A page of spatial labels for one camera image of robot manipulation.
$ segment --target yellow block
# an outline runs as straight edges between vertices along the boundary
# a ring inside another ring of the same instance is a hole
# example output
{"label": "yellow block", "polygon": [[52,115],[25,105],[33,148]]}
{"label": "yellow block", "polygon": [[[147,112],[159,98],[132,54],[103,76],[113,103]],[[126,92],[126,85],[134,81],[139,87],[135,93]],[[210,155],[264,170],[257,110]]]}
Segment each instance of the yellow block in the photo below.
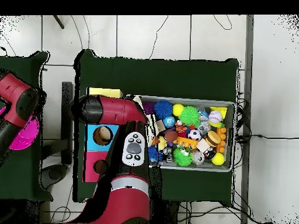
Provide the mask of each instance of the yellow block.
{"label": "yellow block", "polygon": [[113,98],[122,98],[123,97],[123,93],[120,91],[120,89],[102,89],[99,87],[90,87],[89,94],[90,95],[104,95],[104,96],[113,97]]}

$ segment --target circular hole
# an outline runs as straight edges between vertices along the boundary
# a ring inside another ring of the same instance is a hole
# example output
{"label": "circular hole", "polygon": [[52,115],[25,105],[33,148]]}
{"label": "circular hole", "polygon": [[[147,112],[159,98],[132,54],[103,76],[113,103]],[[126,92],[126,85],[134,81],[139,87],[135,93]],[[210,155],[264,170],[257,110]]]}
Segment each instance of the circular hole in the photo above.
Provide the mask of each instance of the circular hole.
{"label": "circular hole", "polygon": [[97,174],[104,174],[108,169],[108,164],[104,160],[97,160],[93,164],[93,169]]}
{"label": "circular hole", "polygon": [[108,145],[113,139],[112,130],[107,126],[97,127],[93,132],[93,141],[101,146]]}

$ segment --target dark green mat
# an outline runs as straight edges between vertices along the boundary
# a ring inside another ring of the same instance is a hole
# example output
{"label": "dark green mat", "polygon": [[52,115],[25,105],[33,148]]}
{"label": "dark green mat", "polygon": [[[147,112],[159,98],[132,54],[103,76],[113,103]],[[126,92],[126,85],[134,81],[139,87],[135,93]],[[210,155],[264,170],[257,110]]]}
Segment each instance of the dark green mat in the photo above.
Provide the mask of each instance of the dark green mat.
{"label": "dark green mat", "polygon": [[[47,59],[47,52],[37,52],[28,58],[0,57],[0,68],[13,72],[31,87],[38,88],[40,70]],[[11,153],[0,167],[0,199],[52,199],[39,183],[40,158],[40,135],[29,148]]]}
{"label": "dark green mat", "polygon": [[[235,102],[238,61],[165,61],[98,58],[91,50],[77,57],[80,95],[87,87],[121,89],[126,94]],[[96,183],[82,182],[84,125],[79,124],[78,200],[90,198]],[[162,171],[162,197],[174,201],[231,203],[232,173]]]}

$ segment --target blue spiky ball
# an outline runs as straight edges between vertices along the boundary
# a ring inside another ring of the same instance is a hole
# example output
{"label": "blue spiky ball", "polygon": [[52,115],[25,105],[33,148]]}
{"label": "blue spiky ball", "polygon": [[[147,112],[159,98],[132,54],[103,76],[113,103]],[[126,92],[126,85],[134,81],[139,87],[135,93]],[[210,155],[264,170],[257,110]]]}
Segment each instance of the blue spiky ball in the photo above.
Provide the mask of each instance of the blue spiky ball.
{"label": "blue spiky ball", "polygon": [[161,100],[154,105],[156,116],[163,120],[172,115],[172,104],[167,100]]}
{"label": "blue spiky ball", "polygon": [[148,148],[148,158],[149,158],[149,161],[151,161],[151,162],[161,161],[161,160],[163,160],[163,156],[164,156],[164,154],[162,152],[159,152],[157,150],[157,147],[155,145],[154,146],[150,146]]}

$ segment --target purple ball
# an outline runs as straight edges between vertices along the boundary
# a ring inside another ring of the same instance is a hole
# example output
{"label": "purple ball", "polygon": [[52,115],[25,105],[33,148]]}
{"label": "purple ball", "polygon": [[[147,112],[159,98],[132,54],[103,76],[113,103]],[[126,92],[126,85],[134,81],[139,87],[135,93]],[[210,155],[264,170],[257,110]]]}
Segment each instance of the purple ball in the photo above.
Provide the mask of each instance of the purple ball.
{"label": "purple ball", "polygon": [[173,142],[167,142],[168,147],[173,147]]}

